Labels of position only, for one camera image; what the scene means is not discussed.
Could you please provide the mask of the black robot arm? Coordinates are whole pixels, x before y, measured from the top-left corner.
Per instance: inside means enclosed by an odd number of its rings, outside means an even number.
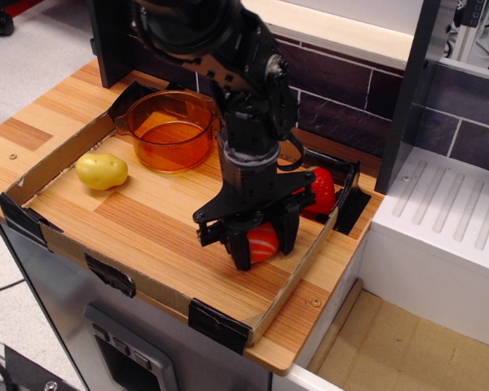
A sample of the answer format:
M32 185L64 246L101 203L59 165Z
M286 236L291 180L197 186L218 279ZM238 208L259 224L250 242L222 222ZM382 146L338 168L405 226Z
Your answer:
M280 165L299 105L287 62L260 17L239 1L135 1L136 31L158 58L206 77L222 115L221 191L194 214L203 245L222 243L237 269L252 265L249 232L270 223L282 253L293 250L315 176Z

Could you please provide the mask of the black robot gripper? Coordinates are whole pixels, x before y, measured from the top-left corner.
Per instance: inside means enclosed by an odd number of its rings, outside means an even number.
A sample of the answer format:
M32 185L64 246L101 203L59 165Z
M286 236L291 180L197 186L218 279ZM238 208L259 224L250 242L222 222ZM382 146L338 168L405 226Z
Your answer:
M279 169L280 144L262 155L250 155L218 141L222 188L193 214L203 246L225 245L237 270L251 269L248 231L271 222L284 255L293 251L302 210L314 204L312 172Z

